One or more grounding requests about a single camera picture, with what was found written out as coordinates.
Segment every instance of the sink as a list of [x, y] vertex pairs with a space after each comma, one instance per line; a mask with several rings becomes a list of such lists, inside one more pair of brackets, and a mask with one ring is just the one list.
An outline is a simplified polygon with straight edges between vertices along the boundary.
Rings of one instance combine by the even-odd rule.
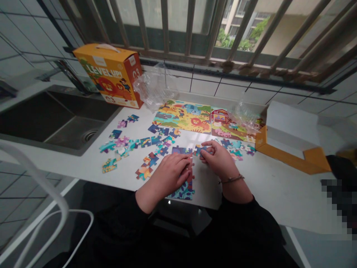
[[81, 156], [121, 109], [53, 85], [0, 113], [0, 139]]

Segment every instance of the box lid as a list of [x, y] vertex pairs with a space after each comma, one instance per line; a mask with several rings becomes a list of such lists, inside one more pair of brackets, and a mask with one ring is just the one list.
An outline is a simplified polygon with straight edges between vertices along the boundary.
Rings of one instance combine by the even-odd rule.
[[73, 52], [121, 62], [136, 53], [135, 51], [116, 48], [107, 44], [87, 44]]

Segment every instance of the plastic bag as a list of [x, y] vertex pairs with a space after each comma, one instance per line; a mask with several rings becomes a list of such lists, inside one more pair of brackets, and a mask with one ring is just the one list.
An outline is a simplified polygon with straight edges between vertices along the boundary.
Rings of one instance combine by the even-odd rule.
[[227, 112], [229, 118], [232, 119], [237, 125], [245, 127], [247, 134], [260, 133], [260, 125], [257, 119], [260, 117], [258, 114], [253, 113], [246, 104], [243, 103], [244, 92], [242, 93], [239, 101], [237, 101]]
[[133, 88], [151, 112], [157, 112], [168, 100], [179, 98], [174, 77], [164, 63], [156, 64], [153, 71], [141, 75]]

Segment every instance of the black sweater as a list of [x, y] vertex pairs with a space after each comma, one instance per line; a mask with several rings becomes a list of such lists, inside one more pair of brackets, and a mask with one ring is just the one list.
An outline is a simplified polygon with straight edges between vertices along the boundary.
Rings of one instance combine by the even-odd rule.
[[[223, 197], [211, 223], [193, 240], [147, 224], [135, 194], [96, 214], [91, 231], [67, 267], [296, 267], [282, 246], [272, 215], [255, 199], [239, 205]], [[62, 267], [62, 253], [45, 267]]]

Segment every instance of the right hand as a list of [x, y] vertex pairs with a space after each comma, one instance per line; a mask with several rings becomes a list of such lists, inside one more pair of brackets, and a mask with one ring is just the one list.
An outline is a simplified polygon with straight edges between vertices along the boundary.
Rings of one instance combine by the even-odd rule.
[[200, 160], [207, 163], [222, 181], [240, 175], [231, 154], [222, 145], [216, 141], [205, 141], [202, 146], [211, 147], [207, 151], [201, 150]]

